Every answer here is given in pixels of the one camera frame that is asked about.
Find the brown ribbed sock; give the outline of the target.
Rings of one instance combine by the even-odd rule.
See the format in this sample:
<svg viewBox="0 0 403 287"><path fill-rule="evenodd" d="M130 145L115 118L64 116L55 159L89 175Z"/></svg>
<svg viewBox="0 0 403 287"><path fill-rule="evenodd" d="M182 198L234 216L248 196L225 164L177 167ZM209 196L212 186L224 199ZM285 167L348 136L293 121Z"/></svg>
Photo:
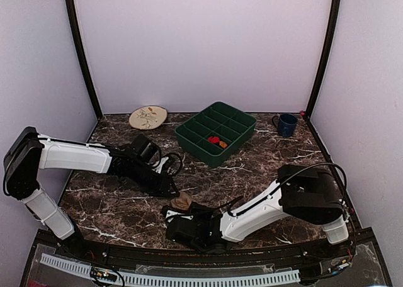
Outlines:
<svg viewBox="0 0 403 287"><path fill-rule="evenodd" d="M192 202L193 198L189 194L180 192L178 197L175 197L170 201L170 204L175 209L187 211L189 210Z"/></svg>

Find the red yellow argyle sock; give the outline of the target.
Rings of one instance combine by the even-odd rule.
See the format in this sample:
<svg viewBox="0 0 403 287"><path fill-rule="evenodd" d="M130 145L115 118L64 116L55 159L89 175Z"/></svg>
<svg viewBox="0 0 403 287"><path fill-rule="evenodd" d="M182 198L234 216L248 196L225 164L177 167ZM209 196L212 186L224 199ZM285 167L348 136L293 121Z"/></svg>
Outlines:
<svg viewBox="0 0 403 287"><path fill-rule="evenodd" d="M210 136L207 139L211 144L214 144L221 149L226 149L228 147L227 143L220 139L218 136Z"/></svg>

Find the green divided organizer tray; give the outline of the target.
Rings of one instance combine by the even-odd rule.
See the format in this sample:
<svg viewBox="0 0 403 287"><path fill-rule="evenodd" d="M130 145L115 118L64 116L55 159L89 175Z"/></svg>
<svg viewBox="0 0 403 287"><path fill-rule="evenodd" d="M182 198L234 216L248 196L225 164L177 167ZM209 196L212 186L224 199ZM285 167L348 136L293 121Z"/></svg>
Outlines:
<svg viewBox="0 0 403 287"><path fill-rule="evenodd" d="M175 134L183 150L216 168L252 137L256 123L252 115L217 101L176 127ZM210 136L220 137L228 147L210 143Z"/></svg>

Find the dark blue mug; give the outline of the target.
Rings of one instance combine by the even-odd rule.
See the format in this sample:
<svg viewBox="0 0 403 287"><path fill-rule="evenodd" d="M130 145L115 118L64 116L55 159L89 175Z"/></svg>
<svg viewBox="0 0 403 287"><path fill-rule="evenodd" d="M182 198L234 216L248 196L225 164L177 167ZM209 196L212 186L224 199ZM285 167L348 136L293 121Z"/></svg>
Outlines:
<svg viewBox="0 0 403 287"><path fill-rule="evenodd" d="M289 138L293 136L298 123L298 118L293 114L284 113L272 117L271 122L276 128L279 136Z"/></svg>

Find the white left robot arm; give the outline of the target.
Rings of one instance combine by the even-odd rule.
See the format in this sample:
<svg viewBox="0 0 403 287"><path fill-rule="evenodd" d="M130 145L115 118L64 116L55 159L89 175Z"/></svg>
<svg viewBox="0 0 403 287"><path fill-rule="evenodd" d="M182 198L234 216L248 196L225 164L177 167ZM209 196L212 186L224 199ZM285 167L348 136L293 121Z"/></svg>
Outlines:
<svg viewBox="0 0 403 287"><path fill-rule="evenodd" d="M175 198L178 170L170 168L180 156L162 154L145 135L121 146L81 143L52 138L26 127L4 157L3 192L22 202L75 259L89 254L88 244L74 222L45 192L38 173L47 170L87 171L133 181L141 192L159 198Z"/></svg>

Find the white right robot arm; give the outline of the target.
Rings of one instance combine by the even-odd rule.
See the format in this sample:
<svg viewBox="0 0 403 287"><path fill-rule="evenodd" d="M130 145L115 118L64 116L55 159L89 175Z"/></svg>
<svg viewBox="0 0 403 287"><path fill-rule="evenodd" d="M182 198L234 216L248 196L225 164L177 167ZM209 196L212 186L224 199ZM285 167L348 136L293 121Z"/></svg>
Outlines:
<svg viewBox="0 0 403 287"><path fill-rule="evenodd" d="M224 203L223 213L220 207L196 203L186 211L164 206L166 238L202 254L221 254L255 231L294 217L321 227L327 238L321 252L334 258L346 247L349 215L330 168L342 170L331 162L281 166L277 178L262 193L238 208L234 205L240 197Z"/></svg>

